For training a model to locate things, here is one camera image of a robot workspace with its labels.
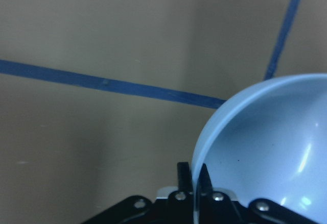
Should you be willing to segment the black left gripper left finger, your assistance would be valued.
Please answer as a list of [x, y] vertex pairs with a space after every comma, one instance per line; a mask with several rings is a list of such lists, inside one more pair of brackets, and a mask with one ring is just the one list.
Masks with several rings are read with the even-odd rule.
[[192, 192], [192, 175], [188, 162], [177, 163], [177, 179], [179, 191]]

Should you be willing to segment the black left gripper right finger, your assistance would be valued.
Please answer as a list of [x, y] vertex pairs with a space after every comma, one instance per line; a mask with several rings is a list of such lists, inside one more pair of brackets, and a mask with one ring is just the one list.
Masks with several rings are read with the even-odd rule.
[[202, 164], [200, 175], [198, 178], [198, 195], [207, 196], [207, 195], [211, 195], [212, 192], [213, 192], [213, 186], [211, 183], [207, 166], [206, 164]]

